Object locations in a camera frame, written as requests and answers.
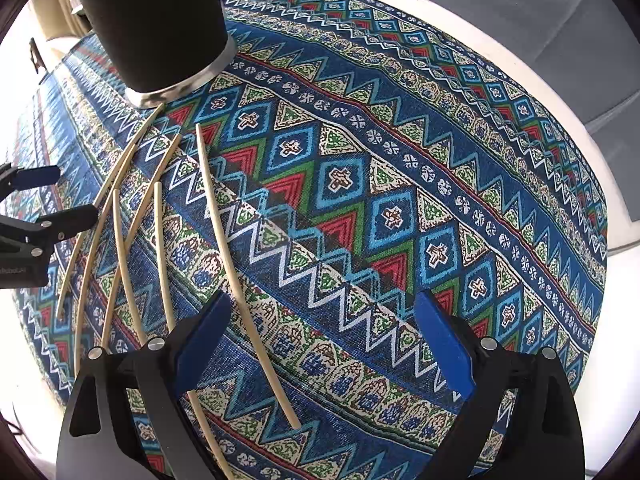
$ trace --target blue gripper pad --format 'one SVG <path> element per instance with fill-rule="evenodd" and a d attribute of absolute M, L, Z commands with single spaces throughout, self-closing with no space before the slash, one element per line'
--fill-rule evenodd
<path fill-rule="evenodd" d="M 16 171 L 11 180 L 11 186 L 18 191 L 33 189 L 34 187 L 51 186 L 60 179 L 60 168 L 57 166 L 43 166 L 32 170 Z"/>
<path fill-rule="evenodd" d="M 414 317 L 449 388 L 467 400 L 476 389 L 472 362 L 435 298 L 426 292 L 415 297 Z"/>
<path fill-rule="evenodd" d="M 206 312 L 189 334 L 175 362 L 174 389 L 177 397 L 196 388 L 231 320 L 231 300 L 226 294 L 214 294 L 202 308 Z"/>

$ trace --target patterned fabric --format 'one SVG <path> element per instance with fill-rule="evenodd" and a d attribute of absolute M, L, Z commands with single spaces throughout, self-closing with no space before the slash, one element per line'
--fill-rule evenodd
<path fill-rule="evenodd" d="M 607 220 L 593 171 L 560 124 L 498 67 L 380 2 L 223 3 L 238 55 L 156 120 L 121 197 L 129 225 L 181 131 L 162 178 L 177 319 L 226 290 L 194 143 L 202 124 L 246 300 L 303 423 L 287 424 L 234 314 L 200 398 L 238 478 L 420 473 L 462 405 L 415 327 L 413 299 L 425 288 L 478 335 L 517 351 L 556 348 L 575 389 L 600 313 Z M 59 164 L 63 177 L 12 197 L 9 214 L 34 218 L 92 200 L 149 113 L 123 91 L 98 39 L 82 40 L 23 115 L 13 153 L 24 166 Z M 153 223 L 150 209 L 129 268 L 145 329 L 165 334 Z M 58 245 L 48 287 L 17 291 L 63 402 L 88 243 L 59 322 L 52 308 L 71 249 Z M 101 334 L 115 265 L 108 228 L 84 348 Z M 122 292 L 110 346 L 138 346 Z M 494 459 L 513 401 L 507 393 L 478 470 Z M 162 467 L 135 392 L 131 402 Z"/>

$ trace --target cross motif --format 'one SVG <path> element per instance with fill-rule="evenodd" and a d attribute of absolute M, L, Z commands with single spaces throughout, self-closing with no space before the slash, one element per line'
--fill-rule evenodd
<path fill-rule="evenodd" d="M 502 310 L 502 327 L 507 328 L 507 325 L 516 319 L 516 306 L 513 303 L 505 305 Z"/>
<path fill-rule="evenodd" d="M 256 112 L 240 114 L 238 117 L 238 130 L 244 130 L 246 127 L 255 128 L 258 125 L 259 117 Z"/>
<path fill-rule="evenodd" d="M 349 189 L 353 186 L 353 180 L 351 180 L 351 171 L 348 168 L 333 168 L 329 172 L 329 185 L 328 188 L 331 192 L 337 193 L 341 189 Z"/>
<path fill-rule="evenodd" d="M 226 104 L 226 96 L 218 97 L 211 101 L 211 109 L 219 110 L 220 108 L 224 108 Z"/>
<path fill-rule="evenodd" d="M 446 264 L 447 261 L 449 261 L 449 257 L 447 256 L 448 249 L 449 248 L 443 243 L 440 245 L 429 244 L 427 254 L 430 256 L 429 266 L 431 269 L 435 269 L 438 264 Z"/>
<path fill-rule="evenodd" d="M 532 326 L 527 331 L 527 344 L 533 345 L 533 342 L 536 340 L 536 327 Z"/>
<path fill-rule="evenodd" d="M 302 146 L 297 139 L 284 140 L 280 143 L 280 155 L 288 157 L 289 155 L 299 155 L 302 153 Z"/>
<path fill-rule="evenodd" d="M 482 278 L 476 278 L 469 283 L 469 290 L 471 291 L 471 297 L 474 300 L 477 300 L 480 296 L 484 298 L 487 293 L 486 285 Z"/>
<path fill-rule="evenodd" d="M 154 440 L 156 438 L 156 434 L 150 424 L 139 422 L 138 429 L 143 440 Z"/>
<path fill-rule="evenodd" d="M 397 205 L 391 209 L 388 207 L 382 212 L 382 218 L 385 219 L 385 227 L 387 229 L 397 229 L 402 225 L 402 209 Z"/>

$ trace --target black clamp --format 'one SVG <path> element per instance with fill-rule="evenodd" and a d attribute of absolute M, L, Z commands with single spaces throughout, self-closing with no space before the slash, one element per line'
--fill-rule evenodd
<path fill-rule="evenodd" d="M 502 446 L 482 480 L 582 480 L 584 446 L 574 396 L 558 354 L 505 350 L 478 338 L 463 319 L 445 314 L 436 299 L 417 295 L 418 328 L 452 390 L 465 403 L 419 480 L 464 480 L 471 475 L 507 389 L 516 403 Z"/>
<path fill-rule="evenodd" d="M 57 166 L 32 170 L 0 166 L 0 202 L 17 190 L 50 186 L 60 178 Z M 54 245 L 95 225 L 92 204 L 65 209 L 25 222 L 0 215 L 0 288 L 46 286 Z"/>
<path fill-rule="evenodd" d="M 126 393 L 135 388 L 174 478 L 226 480 L 179 399 L 196 388 L 230 319 L 231 301 L 217 292 L 196 316 L 140 350 L 108 354 L 91 348 L 66 407 L 56 478 L 81 480 L 88 470 L 95 480 L 170 478 L 151 468 L 140 445 Z"/>

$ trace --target rattan stick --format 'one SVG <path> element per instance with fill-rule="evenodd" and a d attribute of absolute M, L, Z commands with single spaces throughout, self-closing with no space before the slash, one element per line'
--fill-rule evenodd
<path fill-rule="evenodd" d="M 154 174 L 151 177 L 151 181 L 149 182 L 149 186 L 146 188 L 145 194 L 140 201 L 140 205 L 136 210 L 136 213 L 133 217 L 133 221 L 131 222 L 131 226 L 129 227 L 129 233 L 127 234 L 127 238 L 124 241 L 124 249 L 125 253 L 128 254 L 131 246 L 133 245 L 133 240 L 136 238 L 136 232 L 140 224 L 142 223 L 142 219 L 145 217 L 146 208 L 149 206 L 151 202 L 151 197 L 154 192 L 154 184 L 160 180 L 160 177 L 164 173 L 167 165 L 169 164 L 169 160 L 174 156 L 174 152 L 180 144 L 180 140 L 182 139 L 181 134 L 177 134 L 174 139 L 171 141 L 169 148 L 166 150 L 166 153 L 160 160 L 160 163 L 156 167 Z M 100 345 L 103 348 L 107 348 L 109 345 L 109 334 L 111 332 L 111 323 L 113 322 L 113 311 L 116 306 L 116 298 L 118 297 L 118 290 L 120 288 L 120 266 L 116 268 L 116 273 L 113 277 L 113 283 L 111 284 L 111 292 L 109 294 L 109 301 L 107 302 L 107 310 L 104 313 L 104 324 L 102 326 L 102 339 Z"/>
<path fill-rule="evenodd" d="M 151 115 L 149 115 L 149 117 L 145 119 L 145 122 L 142 123 L 142 126 L 140 126 L 140 128 L 137 130 L 136 135 L 126 145 L 118 160 L 116 160 L 116 163 L 111 168 L 111 171 L 107 175 L 107 178 L 102 183 L 100 191 L 98 191 L 98 194 L 94 198 L 94 206 L 98 207 L 102 203 L 102 199 L 105 197 L 109 190 L 111 181 L 115 178 L 116 174 L 120 171 L 120 168 L 124 163 L 128 150 L 138 143 L 140 138 L 149 129 L 149 126 L 151 126 L 151 124 L 156 120 L 156 117 L 163 109 L 164 104 L 161 104 L 158 108 L 156 108 L 151 113 Z M 76 266 L 76 260 L 78 259 L 78 254 L 80 254 L 80 248 L 82 247 L 82 242 L 84 242 L 84 238 L 86 237 L 86 235 L 87 231 L 82 231 L 76 238 L 74 250 L 71 253 L 71 257 L 69 258 L 69 264 L 68 266 L 66 266 L 65 279 L 62 281 L 62 286 L 60 287 L 60 291 L 58 293 L 58 304 L 56 305 L 56 316 L 58 317 L 58 319 L 62 319 L 63 317 L 64 310 L 62 306 L 65 303 L 65 296 L 69 290 L 69 285 L 71 284 L 71 275 L 73 274 L 74 267 Z"/>
<path fill-rule="evenodd" d="M 162 306 L 164 306 L 164 314 L 166 316 L 166 325 L 169 332 L 175 328 L 175 316 L 174 316 L 174 304 L 171 301 L 171 295 L 169 294 L 169 275 L 166 268 L 166 255 L 164 254 L 164 233 L 162 232 L 162 182 L 156 182 L 154 186 L 155 200 L 154 200 L 154 217 L 156 219 L 156 255 L 158 257 L 158 276 L 160 278 L 160 291 L 162 292 Z M 211 448 L 213 456 L 216 458 L 220 469 L 228 478 L 228 480 L 234 480 L 233 471 L 226 461 L 224 453 L 220 449 L 220 446 L 216 442 L 216 437 L 213 435 L 211 428 L 209 427 L 209 421 L 202 410 L 200 399 L 195 391 L 187 392 L 189 396 L 189 402 L 193 408 L 193 413 L 198 419 L 198 424 L 202 429 L 204 438 Z"/>
<path fill-rule="evenodd" d="M 216 197 L 213 191 L 213 183 L 211 181 L 211 174 L 209 172 L 209 157 L 207 156 L 207 150 L 205 149 L 200 124 L 196 124 L 196 138 L 198 141 L 200 172 L 202 174 L 204 189 L 207 195 L 207 206 L 209 207 L 211 224 L 213 225 L 213 231 L 216 235 L 218 251 L 220 252 L 220 257 L 222 257 L 222 263 L 225 266 L 225 272 L 229 280 L 229 285 L 231 286 L 231 291 L 236 298 L 236 303 L 238 305 L 238 309 L 240 310 L 242 324 L 244 324 L 244 328 L 247 332 L 247 335 L 249 336 L 249 339 L 251 340 L 251 344 L 254 346 L 255 354 L 258 357 L 258 361 L 260 361 L 260 364 L 262 365 L 262 370 L 264 370 L 264 374 L 267 376 L 267 380 L 271 385 L 271 389 L 273 390 L 276 399 L 278 399 L 278 402 L 280 403 L 282 411 L 287 417 L 287 420 L 289 421 L 291 427 L 294 430 L 298 430 L 300 428 L 300 421 L 298 420 L 298 416 L 293 410 L 293 407 L 291 406 L 291 403 L 287 398 L 287 394 L 284 392 L 284 389 L 280 384 L 280 380 L 276 375 L 275 370 L 273 369 L 273 364 L 271 364 L 266 348 L 264 347 L 264 345 L 262 344 L 262 340 L 260 339 L 260 334 L 258 334 L 258 331 L 254 325 L 254 320 L 251 316 L 251 311 L 249 311 L 249 306 L 244 300 L 244 292 L 242 291 L 240 280 L 238 280 L 238 274 L 236 273 L 236 268 L 234 267 L 233 260 L 231 259 L 231 253 L 229 252 L 229 247 L 226 243 L 225 229 L 222 227 L 222 220 L 220 220 L 218 204 L 216 203 Z"/>
<path fill-rule="evenodd" d="M 216 442 L 216 437 L 213 435 L 211 428 L 209 427 L 209 421 L 207 420 L 207 416 L 204 414 L 202 410 L 202 405 L 200 404 L 200 399 L 198 398 L 198 394 L 196 391 L 191 390 L 187 392 L 187 396 L 189 397 L 189 402 L 191 403 L 191 407 L 193 408 L 193 413 L 198 419 L 198 424 L 200 425 L 200 429 L 204 434 L 204 438 L 209 444 L 211 451 L 213 452 L 213 456 L 216 457 L 216 461 L 222 469 L 222 472 L 228 478 L 228 480 L 234 480 L 234 472 L 231 471 L 231 466 L 229 462 L 226 461 L 224 453 L 220 449 L 220 446 Z"/>
<path fill-rule="evenodd" d="M 76 309 L 76 332 L 74 333 L 74 374 L 77 377 L 78 372 L 80 370 L 80 339 L 82 337 L 82 320 L 84 315 L 84 304 L 86 303 L 86 298 L 89 293 L 89 284 L 91 282 L 91 273 L 94 270 L 94 260 L 95 255 L 98 251 L 98 245 L 100 243 L 100 236 L 102 235 L 102 230 L 104 229 L 104 224 L 107 221 L 107 217 L 111 212 L 111 205 L 113 204 L 113 189 L 119 188 L 124 180 L 127 171 L 129 171 L 129 165 L 131 163 L 131 159 L 133 159 L 133 155 L 136 153 L 135 145 L 129 148 L 129 151 L 126 153 L 125 159 L 118 171 L 118 175 L 116 176 L 116 180 L 113 182 L 113 188 L 109 192 L 106 202 L 104 203 L 104 207 L 102 208 L 102 212 L 100 213 L 100 218 L 98 218 L 98 223 L 94 229 L 94 238 L 91 241 L 91 246 L 89 247 L 89 254 L 86 258 L 86 265 L 84 266 L 84 273 L 82 274 L 82 285 L 80 287 L 80 297 L 78 299 L 78 307 Z"/>
<path fill-rule="evenodd" d="M 116 251 L 118 253 L 118 266 L 120 267 L 120 275 L 122 277 L 122 286 L 124 287 L 124 295 L 129 305 L 129 313 L 133 328 L 138 335 L 140 344 L 146 343 L 146 334 L 142 328 L 142 320 L 136 306 L 136 295 L 133 293 L 131 285 L 131 276 L 129 275 L 129 266 L 127 265 L 127 251 L 124 248 L 124 239 L 122 238 L 122 215 L 120 212 L 120 190 L 113 189 L 113 234 L 116 240 Z"/>
<path fill-rule="evenodd" d="M 154 197 L 154 218 L 156 219 L 156 257 L 158 258 L 158 275 L 160 276 L 160 293 L 164 316 L 169 332 L 175 327 L 174 304 L 169 292 L 169 275 L 166 270 L 166 255 L 164 254 L 164 232 L 162 229 L 162 182 L 156 182 Z"/>

